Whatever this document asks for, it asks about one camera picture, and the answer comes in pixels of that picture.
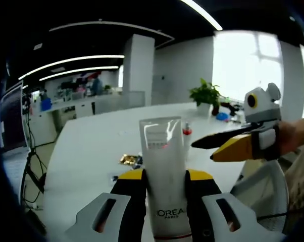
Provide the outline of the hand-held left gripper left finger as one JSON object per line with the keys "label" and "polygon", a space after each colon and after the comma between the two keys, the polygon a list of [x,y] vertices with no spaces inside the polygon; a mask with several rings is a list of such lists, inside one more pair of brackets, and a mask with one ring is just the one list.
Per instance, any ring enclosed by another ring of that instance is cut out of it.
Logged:
{"label": "hand-held left gripper left finger", "polygon": [[69,241],[141,241],[146,187],[144,169],[121,174],[110,193],[100,194],[77,213],[66,237]]}

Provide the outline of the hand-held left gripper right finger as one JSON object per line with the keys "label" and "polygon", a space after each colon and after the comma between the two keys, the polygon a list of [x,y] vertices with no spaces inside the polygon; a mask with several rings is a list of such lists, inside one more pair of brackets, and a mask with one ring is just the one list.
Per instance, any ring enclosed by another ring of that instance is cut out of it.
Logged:
{"label": "hand-held left gripper right finger", "polygon": [[213,181],[206,172],[186,172],[185,196],[192,241],[284,241],[283,233],[260,225],[255,212],[231,193],[210,195],[208,189]]}

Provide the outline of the person's right hand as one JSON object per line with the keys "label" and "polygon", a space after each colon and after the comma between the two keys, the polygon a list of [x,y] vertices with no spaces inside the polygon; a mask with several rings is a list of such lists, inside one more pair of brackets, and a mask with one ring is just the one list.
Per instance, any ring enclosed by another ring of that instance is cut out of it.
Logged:
{"label": "person's right hand", "polygon": [[280,121],[278,127],[278,145],[281,155],[304,145],[304,118],[294,123]]}

